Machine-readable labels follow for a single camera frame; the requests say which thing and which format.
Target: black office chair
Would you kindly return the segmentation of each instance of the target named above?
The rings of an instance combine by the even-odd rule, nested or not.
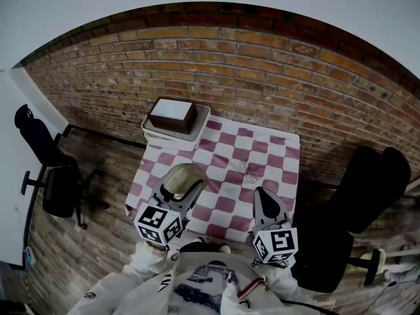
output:
[[[299,286],[332,293],[347,264],[367,268],[364,285],[375,278],[380,252],[370,260],[351,258],[354,237],[364,231],[387,207],[404,193],[411,169],[394,148],[382,154],[368,147],[355,151],[338,189],[323,204],[297,207],[293,226],[297,228],[299,252],[291,268]]]
[[[103,172],[95,169],[85,180],[74,158],[63,154],[55,144],[45,124],[34,119],[31,110],[27,105],[18,109],[14,117],[16,127],[20,134],[37,156],[38,160],[47,167],[52,167],[45,182],[31,180],[30,172],[25,173],[22,183],[21,194],[26,192],[26,186],[44,188],[43,209],[54,216],[69,218],[76,210],[77,225],[83,229],[86,224],[81,223],[80,203],[84,199],[102,209],[109,205],[99,199],[85,196],[83,192],[89,189],[89,183],[95,175],[103,176]]]

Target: person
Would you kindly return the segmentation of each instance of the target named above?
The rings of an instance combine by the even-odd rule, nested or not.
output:
[[[225,245],[197,238],[168,255],[150,242],[136,244],[132,261],[87,292],[69,315],[315,315],[289,268],[232,254]]]

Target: cable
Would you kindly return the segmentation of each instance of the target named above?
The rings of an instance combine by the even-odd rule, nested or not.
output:
[[[369,308],[370,307],[372,307],[375,303],[376,303],[376,301],[378,301],[378,299],[383,295],[383,293],[388,289],[388,287],[392,287],[392,286],[395,286],[396,284],[407,284],[407,283],[409,283],[409,282],[416,282],[416,280],[412,280],[412,281],[403,281],[403,282],[395,282],[395,281],[393,281],[393,282],[391,282],[389,285],[387,285],[384,289],[383,289],[383,291],[381,292],[381,294],[379,294],[379,296],[361,313],[361,315],[364,315],[368,310],[369,310]]]

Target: checkered tablecloth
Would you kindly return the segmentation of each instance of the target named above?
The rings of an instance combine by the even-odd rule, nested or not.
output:
[[[138,209],[174,165],[195,163],[209,177],[187,229],[246,242],[253,221],[253,192],[263,186],[281,197],[291,215],[299,173],[299,136],[210,116],[192,152],[147,145],[125,204]]]

